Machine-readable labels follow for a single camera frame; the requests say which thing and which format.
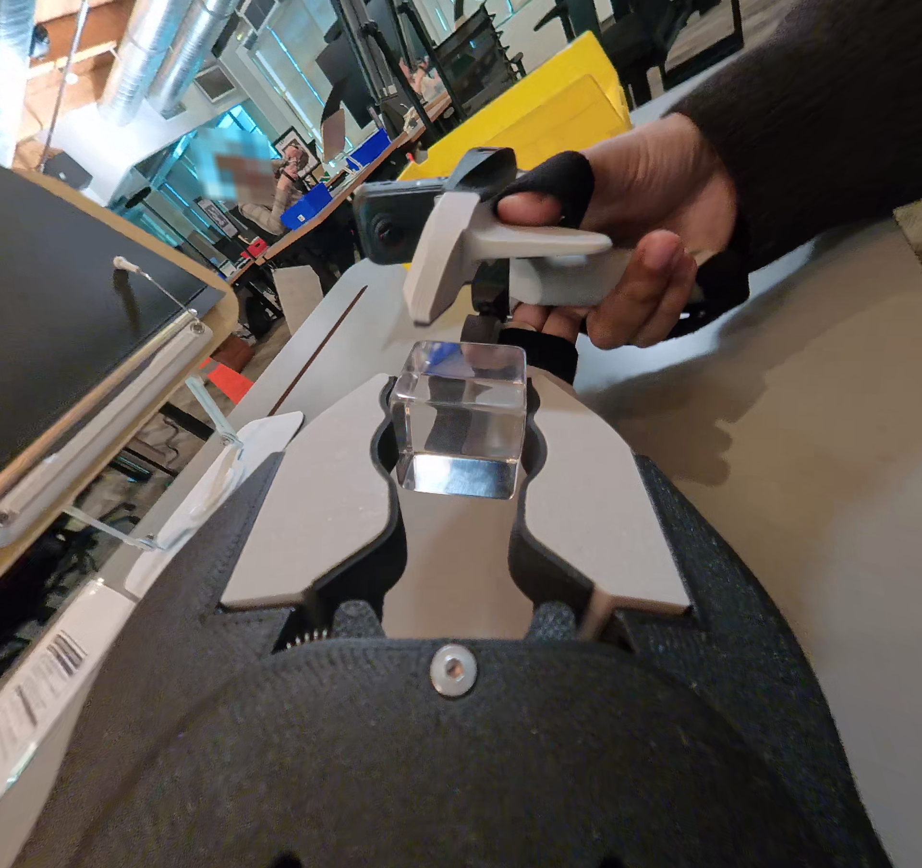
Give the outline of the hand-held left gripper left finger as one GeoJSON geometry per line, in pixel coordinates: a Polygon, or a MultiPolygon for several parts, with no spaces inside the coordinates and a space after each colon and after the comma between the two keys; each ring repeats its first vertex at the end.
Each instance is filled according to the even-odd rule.
{"type": "Polygon", "coordinates": [[[376,613],[408,562],[388,395],[375,375],[286,448],[221,598],[227,610],[302,606],[333,613],[361,600],[376,613]]]}

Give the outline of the wooden work desk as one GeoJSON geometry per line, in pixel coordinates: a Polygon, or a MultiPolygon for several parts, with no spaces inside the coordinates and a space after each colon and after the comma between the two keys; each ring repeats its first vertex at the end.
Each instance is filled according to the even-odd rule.
{"type": "Polygon", "coordinates": [[[281,252],[283,252],[286,248],[306,238],[312,231],[323,224],[324,221],[327,220],[340,206],[348,202],[351,196],[357,191],[357,189],[363,183],[367,182],[375,170],[377,170],[385,161],[389,160],[403,147],[410,145],[413,142],[417,142],[426,130],[426,124],[420,117],[419,113],[414,113],[413,117],[411,117],[410,126],[411,127],[409,129],[405,129],[400,132],[398,136],[393,139],[386,148],[382,149],[381,153],[376,156],[375,159],[373,159],[369,164],[365,165],[356,173],[352,174],[341,191],[332,197],[331,202],[328,205],[326,205],[316,214],[312,215],[311,218],[305,221],[299,228],[293,231],[289,231],[289,233],[283,236],[281,240],[277,241],[273,245],[266,248],[264,251],[258,253],[255,257],[250,258],[241,266],[236,268],[235,271],[227,279],[228,285],[236,285],[246,274],[246,272],[249,271],[252,267],[256,265],[267,264],[272,259],[277,257],[277,255],[281,254],[281,252]]]}

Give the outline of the clear acrylic cube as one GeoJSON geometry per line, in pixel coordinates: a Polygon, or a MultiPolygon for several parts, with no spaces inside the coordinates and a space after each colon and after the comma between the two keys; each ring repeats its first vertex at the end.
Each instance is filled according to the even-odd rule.
{"type": "Polygon", "coordinates": [[[419,341],[390,394],[406,490],[509,500],[524,446],[524,350],[419,341]]]}

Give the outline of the black computer monitor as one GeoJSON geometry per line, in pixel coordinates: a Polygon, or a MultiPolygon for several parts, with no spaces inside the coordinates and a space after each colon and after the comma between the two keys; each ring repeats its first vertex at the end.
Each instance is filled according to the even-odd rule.
{"type": "Polygon", "coordinates": [[[321,50],[316,58],[321,73],[329,85],[341,94],[341,105],[352,116],[358,129],[368,127],[373,120],[370,107],[375,98],[369,91],[352,47],[344,35],[321,50]]]}

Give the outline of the silver air duct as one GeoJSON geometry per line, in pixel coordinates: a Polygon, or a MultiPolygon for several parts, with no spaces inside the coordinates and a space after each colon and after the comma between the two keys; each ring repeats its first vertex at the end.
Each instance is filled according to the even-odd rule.
{"type": "Polygon", "coordinates": [[[245,0],[135,0],[98,102],[114,126],[131,123],[147,102],[176,113],[228,21],[245,0]]]}

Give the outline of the person's right hand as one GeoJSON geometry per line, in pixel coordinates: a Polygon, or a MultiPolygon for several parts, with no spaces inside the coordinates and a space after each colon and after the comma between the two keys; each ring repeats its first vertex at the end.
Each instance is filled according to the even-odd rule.
{"type": "Polygon", "coordinates": [[[601,350],[663,342],[695,288],[698,268],[733,235],[737,199],[715,149],[673,113],[585,151],[594,193],[580,228],[632,248],[619,282],[593,309],[519,304],[514,326],[574,343],[585,326],[601,350]]]}

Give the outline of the white metal book stand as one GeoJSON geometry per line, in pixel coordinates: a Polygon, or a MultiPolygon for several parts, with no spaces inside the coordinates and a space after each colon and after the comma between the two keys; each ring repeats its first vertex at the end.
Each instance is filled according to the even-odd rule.
{"type": "Polygon", "coordinates": [[[41,433],[2,473],[2,571],[25,551],[29,531],[41,518],[67,514],[141,551],[126,588],[141,597],[167,564],[269,455],[283,452],[303,424],[303,414],[263,418],[235,431],[205,389],[201,378],[183,382],[205,407],[223,450],[158,532],[125,534],[73,503],[76,486],[104,459],[114,456],[158,405],[167,382],[193,356],[204,355],[217,337],[205,322],[205,308],[178,304],[179,311],[115,368],[104,373],[59,419],[41,433]]]}

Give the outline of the black mesh office chair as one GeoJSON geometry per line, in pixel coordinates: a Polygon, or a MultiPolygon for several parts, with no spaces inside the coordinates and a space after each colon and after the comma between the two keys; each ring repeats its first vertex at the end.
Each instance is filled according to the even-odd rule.
{"type": "Polygon", "coordinates": [[[522,53],[507,53],[485,7],[468,15],[436,45],[433,57],[464,119],[474,116],[525,77],[522,53]]]}

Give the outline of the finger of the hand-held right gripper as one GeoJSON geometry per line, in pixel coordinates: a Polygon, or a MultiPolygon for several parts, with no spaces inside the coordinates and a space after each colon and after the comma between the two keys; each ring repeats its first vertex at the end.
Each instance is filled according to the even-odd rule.
{"type": "Polygon", "coordinates": [[[431,326],[455,303],[480,263],[499,259],[491,245],[495,228],[477,193],[444,193],[436,200],[403,287],[414,325],[431,326]]]}

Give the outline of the yellow plastic bin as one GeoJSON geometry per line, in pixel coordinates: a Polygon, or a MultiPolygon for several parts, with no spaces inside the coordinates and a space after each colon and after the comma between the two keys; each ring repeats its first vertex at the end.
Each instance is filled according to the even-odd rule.
{"type": "Polygon", "coordinates": [[[632,128],[627,98],[607,55],[584,33],[409,163],[400,181],[448,176],[468,150],[510,147],[519,169],[582,151],[632,128]]]}

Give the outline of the blue plastic bin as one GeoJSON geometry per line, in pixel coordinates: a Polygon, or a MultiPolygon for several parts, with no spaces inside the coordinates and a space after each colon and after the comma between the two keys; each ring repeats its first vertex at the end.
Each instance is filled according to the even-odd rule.
{"type": "Polygon", "coordinates": [[[329,187],[325,183],[319,183],[311,187],[303,194],[293,205],[291,205],[280,217],[283,226],[290,230],[298,230],[315,217],[321,215],[328,209],[334,201],[329,187]]]}
{"type": "Polygon", "coordinates": [[[378,129],[364,142],[347,154],[347,165],[358,171],[370,166],[381,155],[388,153],[392,139],[385,129],[378,129]]]}

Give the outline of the orange floor object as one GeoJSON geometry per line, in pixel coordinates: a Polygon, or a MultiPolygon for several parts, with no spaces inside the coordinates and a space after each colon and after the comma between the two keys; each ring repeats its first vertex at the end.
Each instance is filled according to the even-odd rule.
{"type": "Polygon", "coordinates": [[[243,374],[220,363],[207,373],[207,379],[234,405],[239,404],[255,384],[243,374]]]}

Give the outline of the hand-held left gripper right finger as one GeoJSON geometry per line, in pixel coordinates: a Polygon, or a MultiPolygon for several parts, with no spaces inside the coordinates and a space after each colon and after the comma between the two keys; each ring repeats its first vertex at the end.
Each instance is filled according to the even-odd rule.
{"type": "Polygon", "coordinates": [[[529,372],[522,465],[509,567],[536,607],[568,607],[581,639],[620,611],[691,608],[631,448],[546,371],[529,372]]]}

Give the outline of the framed wall picture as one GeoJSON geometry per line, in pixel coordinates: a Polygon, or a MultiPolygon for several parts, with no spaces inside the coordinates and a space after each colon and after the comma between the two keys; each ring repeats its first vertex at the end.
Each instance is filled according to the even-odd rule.
{"type": "Polygon", "coordinates": [[[313,171],[319,164],[315,140],[307,140],[294,126],[288,127],[271,144],[280,157],[295,160],[299,171],[313,171]]]}

